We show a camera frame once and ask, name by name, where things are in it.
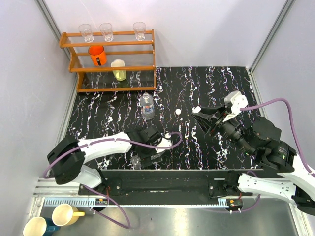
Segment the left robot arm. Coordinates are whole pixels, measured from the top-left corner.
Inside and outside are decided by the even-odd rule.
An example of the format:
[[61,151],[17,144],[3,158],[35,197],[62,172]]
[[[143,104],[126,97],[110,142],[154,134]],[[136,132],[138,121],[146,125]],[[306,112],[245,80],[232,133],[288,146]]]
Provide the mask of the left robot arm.
[[75,182],[88,186],[97,195],[116,195],[122,182],[109,180],[100,170],[88,167],[87,162],[132,152],[130,162],[134,169],[139,170],[160,162],[162,154],[171,146],[170,136],[163,137],[156,127],[151,126],[96,139],[65,137],[47,159],[56,184]]

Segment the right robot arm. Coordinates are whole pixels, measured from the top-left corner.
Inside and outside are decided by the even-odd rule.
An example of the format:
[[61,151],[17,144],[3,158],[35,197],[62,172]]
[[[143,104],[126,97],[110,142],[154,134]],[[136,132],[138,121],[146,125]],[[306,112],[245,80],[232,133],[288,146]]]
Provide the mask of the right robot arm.
[[219,189],[228,195],[254,193],[283,200],[300,211],[315,214],[315,171],[302,155],[281,141],[281,130],[266,118],[255,120],[244,128],[226,106],[197,107],[192,116],[202,131],[213,137],[219,133],[245,156],[254,156],[254,163],[270,170],[283,180],[267,180],[255,175],[228,171]]

